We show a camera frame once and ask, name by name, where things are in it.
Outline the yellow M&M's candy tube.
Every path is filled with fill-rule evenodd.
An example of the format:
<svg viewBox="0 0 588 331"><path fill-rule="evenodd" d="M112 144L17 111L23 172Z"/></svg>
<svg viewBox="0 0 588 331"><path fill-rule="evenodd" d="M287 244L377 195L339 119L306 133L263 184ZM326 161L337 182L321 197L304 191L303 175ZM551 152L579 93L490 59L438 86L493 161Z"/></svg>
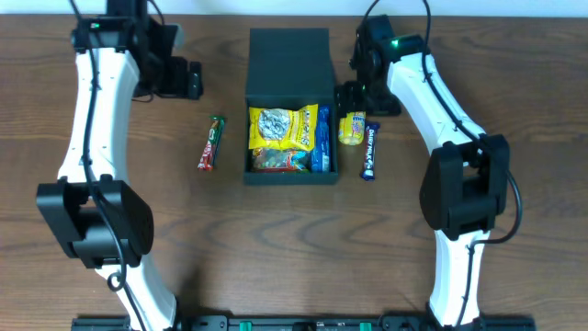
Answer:
<svg viewBox="0 0 588 331"><path fill-rule="evenodd" d="M348 112L339 121L338 140L344 145L358 145L363 142L366 123L364 111Z"/></svg>

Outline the purple Dairy Milk bar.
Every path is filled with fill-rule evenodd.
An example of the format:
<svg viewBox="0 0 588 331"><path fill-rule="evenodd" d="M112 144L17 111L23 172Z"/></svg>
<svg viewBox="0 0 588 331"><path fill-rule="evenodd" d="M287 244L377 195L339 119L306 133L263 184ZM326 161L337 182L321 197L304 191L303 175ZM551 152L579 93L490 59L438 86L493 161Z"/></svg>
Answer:
<svg viewBox="0 0 588 331"><path fill-rule="evenodd" d="M376 141L377 135L380 128L378 122L368 122L366 124L365 131L365 157L363 162L363 168L360 176L366 181L373 181L375 179L374 167L375 167L375 153L376 153Z"/></svg>

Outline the dark green gift box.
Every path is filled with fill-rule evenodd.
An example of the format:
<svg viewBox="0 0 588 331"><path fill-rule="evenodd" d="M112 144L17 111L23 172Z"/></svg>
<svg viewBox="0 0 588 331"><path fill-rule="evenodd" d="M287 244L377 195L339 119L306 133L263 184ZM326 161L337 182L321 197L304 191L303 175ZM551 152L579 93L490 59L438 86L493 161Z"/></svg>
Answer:
<svg viewBox="0 0 588 331"><path fill-rule="evenodd" d="M244 152L247 185L333 185L339 176L334 104L335 74L329 29L250 29L245 106L297 110L317 104L330 109L330 170L316 173L258 173L252 152Z"/></svg>

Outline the blue Oreo cookie pack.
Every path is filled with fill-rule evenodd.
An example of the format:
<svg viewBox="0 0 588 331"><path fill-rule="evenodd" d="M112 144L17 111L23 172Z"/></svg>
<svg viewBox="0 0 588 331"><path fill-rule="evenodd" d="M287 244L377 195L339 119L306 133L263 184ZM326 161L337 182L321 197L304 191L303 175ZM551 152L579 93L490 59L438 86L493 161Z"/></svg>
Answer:
<svg viewBox="0 0 588 331"><path fill-rule="evenodd" d="M330 171L330 109L320 106L315 132L315 147L311 152L311 171L324 173Z"/></svg>

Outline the yellow Hacks candy bag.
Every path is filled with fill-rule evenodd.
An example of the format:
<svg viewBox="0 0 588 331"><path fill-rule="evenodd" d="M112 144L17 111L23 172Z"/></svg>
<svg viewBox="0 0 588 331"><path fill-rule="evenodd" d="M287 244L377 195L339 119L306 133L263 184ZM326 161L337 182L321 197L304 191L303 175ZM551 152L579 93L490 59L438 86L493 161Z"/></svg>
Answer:
<svg viewBox="0 0 588 331"><path fill-rule="evenodd" d="M248 110L249 149L295 149L306 152L314 149L319 110L317 104L298 110L253 107Z"/></svg>

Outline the red green KitKat bar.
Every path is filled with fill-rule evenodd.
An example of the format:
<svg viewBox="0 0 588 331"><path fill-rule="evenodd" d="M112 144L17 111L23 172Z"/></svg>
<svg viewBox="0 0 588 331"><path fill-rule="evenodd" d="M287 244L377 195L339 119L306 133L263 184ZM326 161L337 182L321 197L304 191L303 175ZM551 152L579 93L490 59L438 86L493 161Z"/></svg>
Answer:
<svg viewBox="0 0 588 331"><path fill-rule="evenodd" d="M221 136L225 127L225 118L220 115L211 116L212 124L208 139L198 162L198 170L212 171L219 151Z"/></svg>

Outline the Haribo gummy worms bag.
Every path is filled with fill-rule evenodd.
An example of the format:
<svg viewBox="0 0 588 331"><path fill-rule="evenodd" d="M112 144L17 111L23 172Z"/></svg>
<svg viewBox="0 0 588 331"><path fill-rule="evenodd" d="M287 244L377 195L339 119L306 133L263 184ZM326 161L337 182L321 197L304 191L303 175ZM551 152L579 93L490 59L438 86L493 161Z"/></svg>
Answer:
<svg viewBox="0 0 588 331"><path fill-rule="evenodd" d="M310 153L302 150L255 148L252 168L260 173L307 172Z"/></svg>

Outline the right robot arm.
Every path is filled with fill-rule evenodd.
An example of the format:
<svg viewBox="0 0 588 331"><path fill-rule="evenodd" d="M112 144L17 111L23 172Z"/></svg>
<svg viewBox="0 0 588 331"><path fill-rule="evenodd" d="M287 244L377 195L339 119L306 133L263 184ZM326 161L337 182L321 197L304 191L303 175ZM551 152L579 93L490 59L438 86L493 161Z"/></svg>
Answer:
<svg viewBox="0 0 588 331"><path fill-rule="evenodd" d="M481 255L505 209L508 142L465 113L437 71L427 40L396 35L385 15L362 20L349 65L356 80L334 90L338 117L406 110L429 153L419 202L435 232L435 284L427 304L433 327L482 330Z"/></svg>

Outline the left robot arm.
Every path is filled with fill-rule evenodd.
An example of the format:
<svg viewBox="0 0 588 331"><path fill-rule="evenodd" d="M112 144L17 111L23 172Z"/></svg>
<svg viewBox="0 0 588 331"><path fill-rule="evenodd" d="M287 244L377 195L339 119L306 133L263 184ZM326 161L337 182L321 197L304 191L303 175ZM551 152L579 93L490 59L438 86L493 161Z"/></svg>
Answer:
<svg viewBox="0 0 588 331"><path fill-rule="evenodd" d="M182 330L175 295L153 262L153 212L127 169L130 110L140 97L198 99L201 66L175 55L183 38L149 0L110 1L104 14L79 16L71 39L77 70L73 129L37 207L64 254L95 271L127 315L81 319L75 327Z"/></svg>

